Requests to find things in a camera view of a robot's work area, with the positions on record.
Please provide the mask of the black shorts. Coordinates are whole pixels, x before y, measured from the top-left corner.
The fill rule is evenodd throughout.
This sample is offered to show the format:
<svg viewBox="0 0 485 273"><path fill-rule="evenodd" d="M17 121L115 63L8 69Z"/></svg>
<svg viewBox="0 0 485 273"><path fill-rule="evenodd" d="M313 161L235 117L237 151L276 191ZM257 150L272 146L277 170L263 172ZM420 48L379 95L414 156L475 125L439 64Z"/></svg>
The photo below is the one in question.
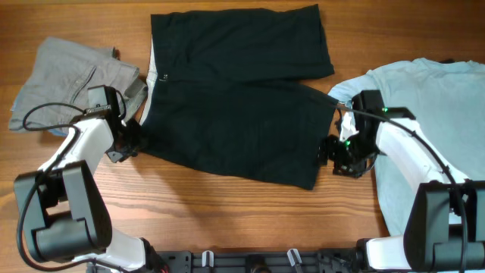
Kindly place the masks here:
<svg viewBox="0 0 485 273"><path fill-rule="evenodd" d="M335 100L317 5L154 14L147 154L212 174L310 190Z"/></svg>

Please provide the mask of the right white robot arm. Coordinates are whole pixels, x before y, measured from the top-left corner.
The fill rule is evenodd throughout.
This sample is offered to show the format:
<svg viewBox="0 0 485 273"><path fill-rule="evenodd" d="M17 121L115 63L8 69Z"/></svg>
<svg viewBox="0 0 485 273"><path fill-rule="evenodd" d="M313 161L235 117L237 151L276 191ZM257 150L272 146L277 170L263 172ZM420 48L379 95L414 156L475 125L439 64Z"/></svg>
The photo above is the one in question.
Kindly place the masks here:
<svg viewBox="0 0 485 273"><path fill-rule="evenodd" d="M484 268L484 182L453 167L407 108L353 112L357 132L325 138L318 158L336 175L359 177L377 155L390 158L415 193L405 232L361 239L354 271L438 272Z"/></svg>

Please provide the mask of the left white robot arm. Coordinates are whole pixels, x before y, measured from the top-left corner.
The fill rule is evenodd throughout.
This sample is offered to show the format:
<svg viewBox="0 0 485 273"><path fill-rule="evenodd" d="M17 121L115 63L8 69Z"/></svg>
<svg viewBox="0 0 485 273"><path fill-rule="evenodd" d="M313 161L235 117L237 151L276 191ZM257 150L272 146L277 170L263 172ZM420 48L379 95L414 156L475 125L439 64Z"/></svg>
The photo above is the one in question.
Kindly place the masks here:
<svg viewBox="0 0 485 273"><path fill-rule="evenodd" d="M14 182L19 209L17 247L22 260L53 272L88 263L111 272L157 272L163 262L149 242L113 228L94 180L104 155L135 156L140 125L102 111L74 118L59 150L37 171Z"/></svg>

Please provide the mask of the folded grey shorts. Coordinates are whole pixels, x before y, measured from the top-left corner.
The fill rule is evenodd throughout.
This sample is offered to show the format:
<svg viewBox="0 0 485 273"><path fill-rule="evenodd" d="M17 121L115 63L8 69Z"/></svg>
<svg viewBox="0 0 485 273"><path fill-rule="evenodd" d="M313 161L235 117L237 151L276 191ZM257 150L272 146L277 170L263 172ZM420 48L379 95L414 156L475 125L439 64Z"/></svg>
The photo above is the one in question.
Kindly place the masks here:
<svg viewBox="0 0 485 273"><path fill-rule="evenodd" d="M37 49L36 62L27 82L12 105L8 129L24 133L22 121L32 108L52 102L28 119L31 127L66 124L78 114L58 103L88 108L88 88L106 85L120 91L127 107L124 121L130 120L148 95L139 78L139 68L121 61L115 48L93 48L59 39L46 38Z"/></svg>

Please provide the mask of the light blue t-shirt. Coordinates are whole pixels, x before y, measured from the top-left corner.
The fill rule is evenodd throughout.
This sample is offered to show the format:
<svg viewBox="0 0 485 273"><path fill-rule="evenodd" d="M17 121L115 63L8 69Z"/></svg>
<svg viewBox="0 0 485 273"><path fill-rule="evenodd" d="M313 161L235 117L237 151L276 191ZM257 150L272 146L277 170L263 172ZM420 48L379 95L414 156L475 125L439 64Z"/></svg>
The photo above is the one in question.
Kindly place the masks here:
<svg viewBox="0 0 485 273"><path fill-rule="evenodd" d="M426 138L471 180L484 179L484 66L417 58L397 61L335 85L329 92L350 106L363 90L378 89L387 107L406 107Z"/></svg>

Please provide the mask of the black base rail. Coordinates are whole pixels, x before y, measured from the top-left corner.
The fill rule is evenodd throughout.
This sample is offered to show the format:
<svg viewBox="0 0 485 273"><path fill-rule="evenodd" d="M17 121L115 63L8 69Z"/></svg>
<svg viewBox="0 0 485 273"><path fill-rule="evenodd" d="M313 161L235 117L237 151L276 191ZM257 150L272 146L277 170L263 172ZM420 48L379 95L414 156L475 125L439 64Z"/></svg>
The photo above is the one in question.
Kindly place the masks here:
<svg viewBox="0 0 485 273"><path fill-rule="evenodd" d="M173 273L251 273L256 272L312 272L343 273L370 270L365 255L356 248L320 249L302 252L222 253L212 251L160 252L159 256Z"/></svg>

